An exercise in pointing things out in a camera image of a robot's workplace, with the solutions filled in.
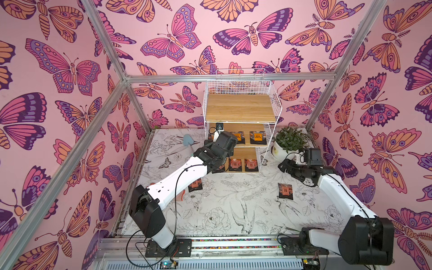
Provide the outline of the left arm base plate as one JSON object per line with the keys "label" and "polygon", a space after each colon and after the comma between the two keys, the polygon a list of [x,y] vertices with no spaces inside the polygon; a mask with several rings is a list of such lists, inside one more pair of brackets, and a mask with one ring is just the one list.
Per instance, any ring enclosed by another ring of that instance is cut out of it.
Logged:
{"label": "left arm base plate", "polygon": [[160,247],[155,241],[149,240],[146,248],[146,258],[190,257],[192,252],[192,240],[190,238],[177,238],[167,248]]}

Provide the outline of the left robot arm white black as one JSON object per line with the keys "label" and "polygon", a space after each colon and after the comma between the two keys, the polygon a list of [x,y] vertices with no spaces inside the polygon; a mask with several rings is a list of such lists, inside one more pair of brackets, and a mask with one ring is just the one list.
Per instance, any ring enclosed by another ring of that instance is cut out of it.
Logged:
{"label": "left robot arm white black", "polygon": [[189,160],[165,179],[132,191],[129,215],[145,237],[152,239],[162,249],[175,241],[175,233],[168,227],[163,210],[177,195],[196,180],[213,173],[233,156],[238,140],[223,131],[214,142],[198,148]]}

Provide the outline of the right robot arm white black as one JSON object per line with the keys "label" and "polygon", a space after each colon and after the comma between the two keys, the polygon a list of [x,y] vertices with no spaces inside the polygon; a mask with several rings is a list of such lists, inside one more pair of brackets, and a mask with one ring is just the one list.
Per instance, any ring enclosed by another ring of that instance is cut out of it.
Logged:
{"label": "right robot arm white black", "polygon": [[394,226],[377,216],[346,186],[331,166],[325,166],[316,148],[302,148],[285,155],[278,166],[301,183],[310,181],[324,192],[343,216],[348,218],[342,233],[304,227],[299,233],[301,251],[321,248],[341,256],[351,265],[388,266],[393,262]]}

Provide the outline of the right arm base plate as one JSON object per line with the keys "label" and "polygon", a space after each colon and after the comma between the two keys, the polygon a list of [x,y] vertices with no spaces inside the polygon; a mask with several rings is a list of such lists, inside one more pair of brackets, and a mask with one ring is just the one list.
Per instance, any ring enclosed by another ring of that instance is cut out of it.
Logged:
{"label": "right arm base plate", "polygon": [[330,254],[328,250],[320,247],[301,245],[297,237],[280,237],[277,241],[281,245],[284,255],[313,256]]}

